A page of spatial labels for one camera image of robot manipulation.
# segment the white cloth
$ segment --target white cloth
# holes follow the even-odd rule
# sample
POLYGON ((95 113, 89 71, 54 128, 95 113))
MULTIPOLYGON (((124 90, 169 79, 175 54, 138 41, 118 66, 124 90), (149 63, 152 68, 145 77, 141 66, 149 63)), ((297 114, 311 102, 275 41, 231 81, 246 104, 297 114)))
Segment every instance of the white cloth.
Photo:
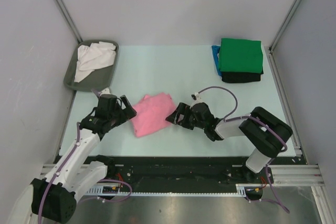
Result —
POLYGON ((115 48, 114 44, 102 41, 92 43, 90 47, 80 46, 77 51, 75 82, 82 81, 96 69, 113 65, 116 58, 115 48))

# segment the white table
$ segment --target white table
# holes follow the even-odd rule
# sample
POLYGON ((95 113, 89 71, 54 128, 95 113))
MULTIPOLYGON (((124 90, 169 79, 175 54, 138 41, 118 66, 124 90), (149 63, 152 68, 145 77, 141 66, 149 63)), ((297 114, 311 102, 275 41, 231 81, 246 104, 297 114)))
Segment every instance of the white table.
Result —
MULTIPOLYGON (((285 121, 270 66, 264 52, 264 75, 260 82, 228 84, 217 75, 211 46, 125 46, 120 47, 119 60, 111 84, 111 92, 125 94, 136 104, 145 94, 169 93, 175 104, 191 104, 191 94, 208 86, 223 86, 233 91, 239 101, 232 116, 251 112, 261 106, 285 121)), ((202 93, 211 112, 223 117, 230 112, 234 99, 223 90, 211 89, 202 93)), ((92 93, 77 92, 59 155, 64 155, 76 138, 76 122, 80 122, 93 107, 97 98, 92 93)), ((288 150, 280 156, 295 156, 291 140, 288 150)), ((149 136, 137 138, 131 122, 105 135, 90 155, 108 156, 165 156, 165 157, 233 157, 249 156, 254 150, 244 136, 223 141, 210 141, 201 129, 193 131, 171 125, 149 136)))

